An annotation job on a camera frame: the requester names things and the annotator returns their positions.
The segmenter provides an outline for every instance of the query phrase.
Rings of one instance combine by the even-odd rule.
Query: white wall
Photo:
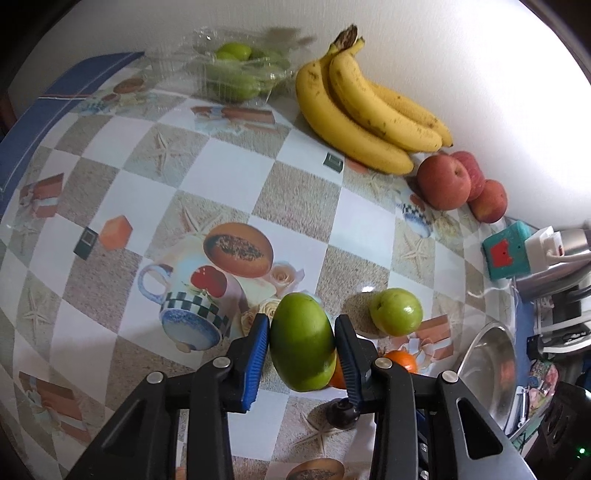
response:
[[[509,214],[536,226],[591,218],[591,86],[560,40],[517,0],[82,0],[38,44],[10,89],[18,113],[98,54],[143,50],[201,25],[301,28],[321,54],[355,22],[368,77],[451,127]]]

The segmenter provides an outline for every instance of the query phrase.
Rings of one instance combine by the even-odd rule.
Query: printed mug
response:
[[[162,294],[145,288],[147,273],[161,277],[165,284]],[[147,265],[139,272],[138,288],[144,297],[160,305],[165,333],[190,350],[216,346],[229,333],[233,318],[248,309],[238,281],[195,252],[188,253],[174,269],[165,264]]]

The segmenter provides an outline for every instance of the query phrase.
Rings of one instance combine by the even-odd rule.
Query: printed rose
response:
[[[241,317],[242,333],[246,336],[251,331],[255,316],[258,313],[258,306],[245,311]]]
[[[275,311],[277,310],[278,305],[279,299],[265,300],[259,305],[258,313],[264,313],[269,317],[269,321],[271,321],[275,315]]]
[[[304,278],[304,270],[297,270],[287,262],[273,263],[271,270],[263,277],[277,289],[277,297],[282,299],[293,292]]]
[[[258,306],[251,308],[247,312],[244,312],[241,317],[242,333],[244,333],[244,335],[248,335],[248,332],[251,331],[252,324],[255,321],[257,313],[264,313],[267,315],[267,317],[269,317],[269,323],[271,323],[279,302],[279,299],[267,299],[262,301]]]

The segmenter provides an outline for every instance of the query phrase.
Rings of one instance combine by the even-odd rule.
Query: metal screw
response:
[[[377,358],[374,363],[376,367],[383,368],[384,370],[392,366],[392,361],[389,358],[383,356]]]
[[[445,370],[442,374],[441,374],[442,379],[444,379],[447,383],[456,383],[458,380],[460,380],[460,377],[457,376],[457,373],[455,373],[452,370]]]
[[[229,367],[232,361],[227,356],[218,356],[213,361],[213,366],[216,368],[226,368]]]
[[[148,383],[155,385],[157,383],[160,383],[162,380],[164,380],[164,374],[162,372],[152,372],[152,373],[148,374],[148,376],[146,377],[146,380],[148,381]]]

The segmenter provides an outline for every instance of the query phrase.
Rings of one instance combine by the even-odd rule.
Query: orange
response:
[[[402,365],[408,370],[409,373],[418,373],[417,360],[408,352],[404,352],[402,350],[392,350],[386,353],[384,357],[389,358],[392,362],[398,365]]]
[[[345,385],[345,376],[343,375],[343,369],[340,366],[339,356],[336,356],[336,368],[335,373],[329,381],[331,387],[340,388],[341,390],[347,390]]]

